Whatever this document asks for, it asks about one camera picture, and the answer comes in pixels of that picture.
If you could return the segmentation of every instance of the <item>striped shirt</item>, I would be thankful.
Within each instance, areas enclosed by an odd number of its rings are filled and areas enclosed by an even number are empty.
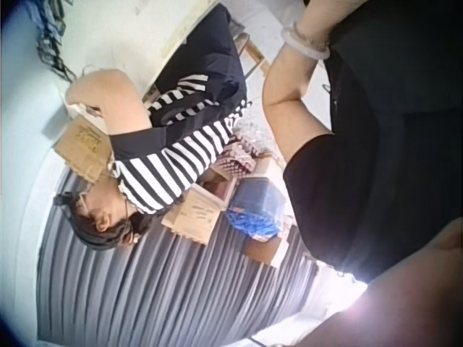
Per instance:
[[[189,189],[249,106],[230,20],[216,6],[169,60],[156,80],[161,94],[145,104],[152,128],[110,136],[113,175],[141,213],[162,210]]]
[[[205,92],[204,82],[207,81],[208,76],[203,74],[181,79],[177,89],[160,95],[154,103],[148,105],[152,121],[159,120],[163,108],[173,106],[174,103],[198,91]],[[148,151],[144,150],[143,155],[125,158],[114,152],[112,173],[118,179],[121,193],[141,213],[152,214],[172,204],[217,160],[233,135],[233,128],[248,106],[249,103],[243,99],[234,109],[234,113],[221,120],[204,124],[166,147],[159,149],[153,146],[153,150],[150,150],[150,143],[142,143],[142,146],[148,147]],[[192,107],[175,113],[173,117],[163,117],[161,122],[165,123],[165,127],[172,127],[175,123],[204,113],[206,109],[218,113],[219,107],[218,102],[204,98]]]

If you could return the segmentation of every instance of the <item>cardboard box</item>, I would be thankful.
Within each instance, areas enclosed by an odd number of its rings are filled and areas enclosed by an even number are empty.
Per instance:
[[[72,120],[54,150],[71,170],[90,183],[106,170],[112,153],[108,135],[83,116]]]
[[[267,242],[249,239],[245,244],[244,254],[257,262],[278,268],[288,251],[288,247],[288,242],[278,236]]]
[[[232,177],[218,166],[212,165],[192,187],[215,202],[222,211],[225,211],[234,194],[237,182],[236,177]]]
[[[185,193],[184,202],[164,216],[162,224],[176,234],[208,244],[220,213],[221,208],[216,203],[191,188]]]

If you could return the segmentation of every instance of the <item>corrugated metal wall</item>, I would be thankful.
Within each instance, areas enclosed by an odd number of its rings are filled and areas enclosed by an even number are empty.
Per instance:
[[[73,174],[63,190],[81,184]],[[66,346],[222,346],[297,313],[311,262],[297,232],[279,270],[241,254],[245,236],[221,216],[209,245],[160,223],[134,247],[94,252],[59,209],[38,268],[38,339]]]

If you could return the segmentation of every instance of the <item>woman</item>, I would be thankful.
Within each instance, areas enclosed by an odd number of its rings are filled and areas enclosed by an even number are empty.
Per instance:
[[[114,152],[111,175],[56,199],[69,206],[72,227],[89,247],[136,242],[149,217],[178,200],[229,141],[249,106],[230,19],[218,5],[195,28],[156,80],[161,95],[148,106],[117,70],[81,77],[68,89],[68,104],[101,110]]]
[[[365,2],[309,3],[263,107],[307,248],[368,283],[462,215],[462,43],[455,1]],[[331,131],[301,101],[319,59]]]

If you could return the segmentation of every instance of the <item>eyeglasses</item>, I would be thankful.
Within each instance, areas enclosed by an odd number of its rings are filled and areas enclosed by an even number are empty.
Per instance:
[[[87,192],[81,192],[79,193],[79,203],[82,205],[84,208],[85,213],[90,217],[90,210],[88,209],[87,204],[85,203],[85,196],[87,195]]]

